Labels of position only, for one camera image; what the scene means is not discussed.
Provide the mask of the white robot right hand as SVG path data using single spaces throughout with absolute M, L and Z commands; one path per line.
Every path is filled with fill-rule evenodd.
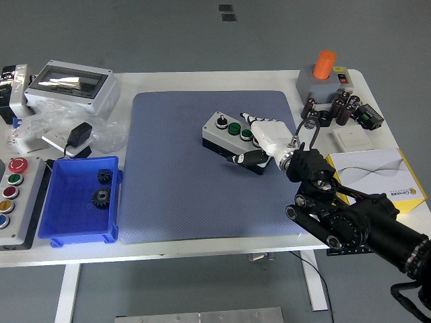
M 286 124 L 280 120 L 240 114 L 250 125 L 251 132 L 260 149 L 232 155 L 226 159 L 240 166 L 263 164 L 272 157 L 281 171 L 286 171 L 297 150 L 297 136 L 291 134 Z

